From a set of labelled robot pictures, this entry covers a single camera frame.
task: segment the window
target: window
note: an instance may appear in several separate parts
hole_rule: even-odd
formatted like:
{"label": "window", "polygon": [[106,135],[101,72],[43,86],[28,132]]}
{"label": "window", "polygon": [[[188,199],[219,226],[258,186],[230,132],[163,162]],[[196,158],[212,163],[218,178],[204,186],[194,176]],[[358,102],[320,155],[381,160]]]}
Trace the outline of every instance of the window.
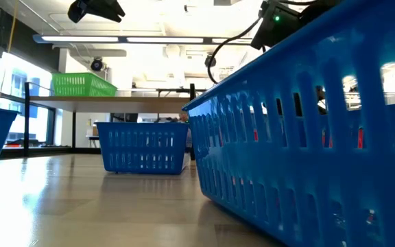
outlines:
{"label": "window", "polygon": [[49,96],[51,73],[31,64],[15,55],[3,53],[0,59],[0,91],[2,93],[25,98],[24,83],[30,84],[30,95]]}
{"label": "window", "polygon": [[[7,136],[7,141],[16,141],[24,138],[25,127],[25,105],[24,103],[14,102],[9,99],[1,99],[0,108],[6,110],[15,110],[19,114],[13,121]],[[49,110],[42,107],[30,106],[29,118],[29,138],[30,140],[37,140],[39,143],[47,141]]]}

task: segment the floor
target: floor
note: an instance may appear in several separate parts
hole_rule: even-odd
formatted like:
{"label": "floor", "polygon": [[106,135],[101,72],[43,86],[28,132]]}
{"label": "floor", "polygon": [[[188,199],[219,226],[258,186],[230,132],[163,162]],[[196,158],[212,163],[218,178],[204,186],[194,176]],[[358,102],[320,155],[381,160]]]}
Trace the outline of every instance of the floor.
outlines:
{"label": "floor", "polygon": [[100,155],[0,161],[0,246],[280,247],[180,176],[105,172]]}

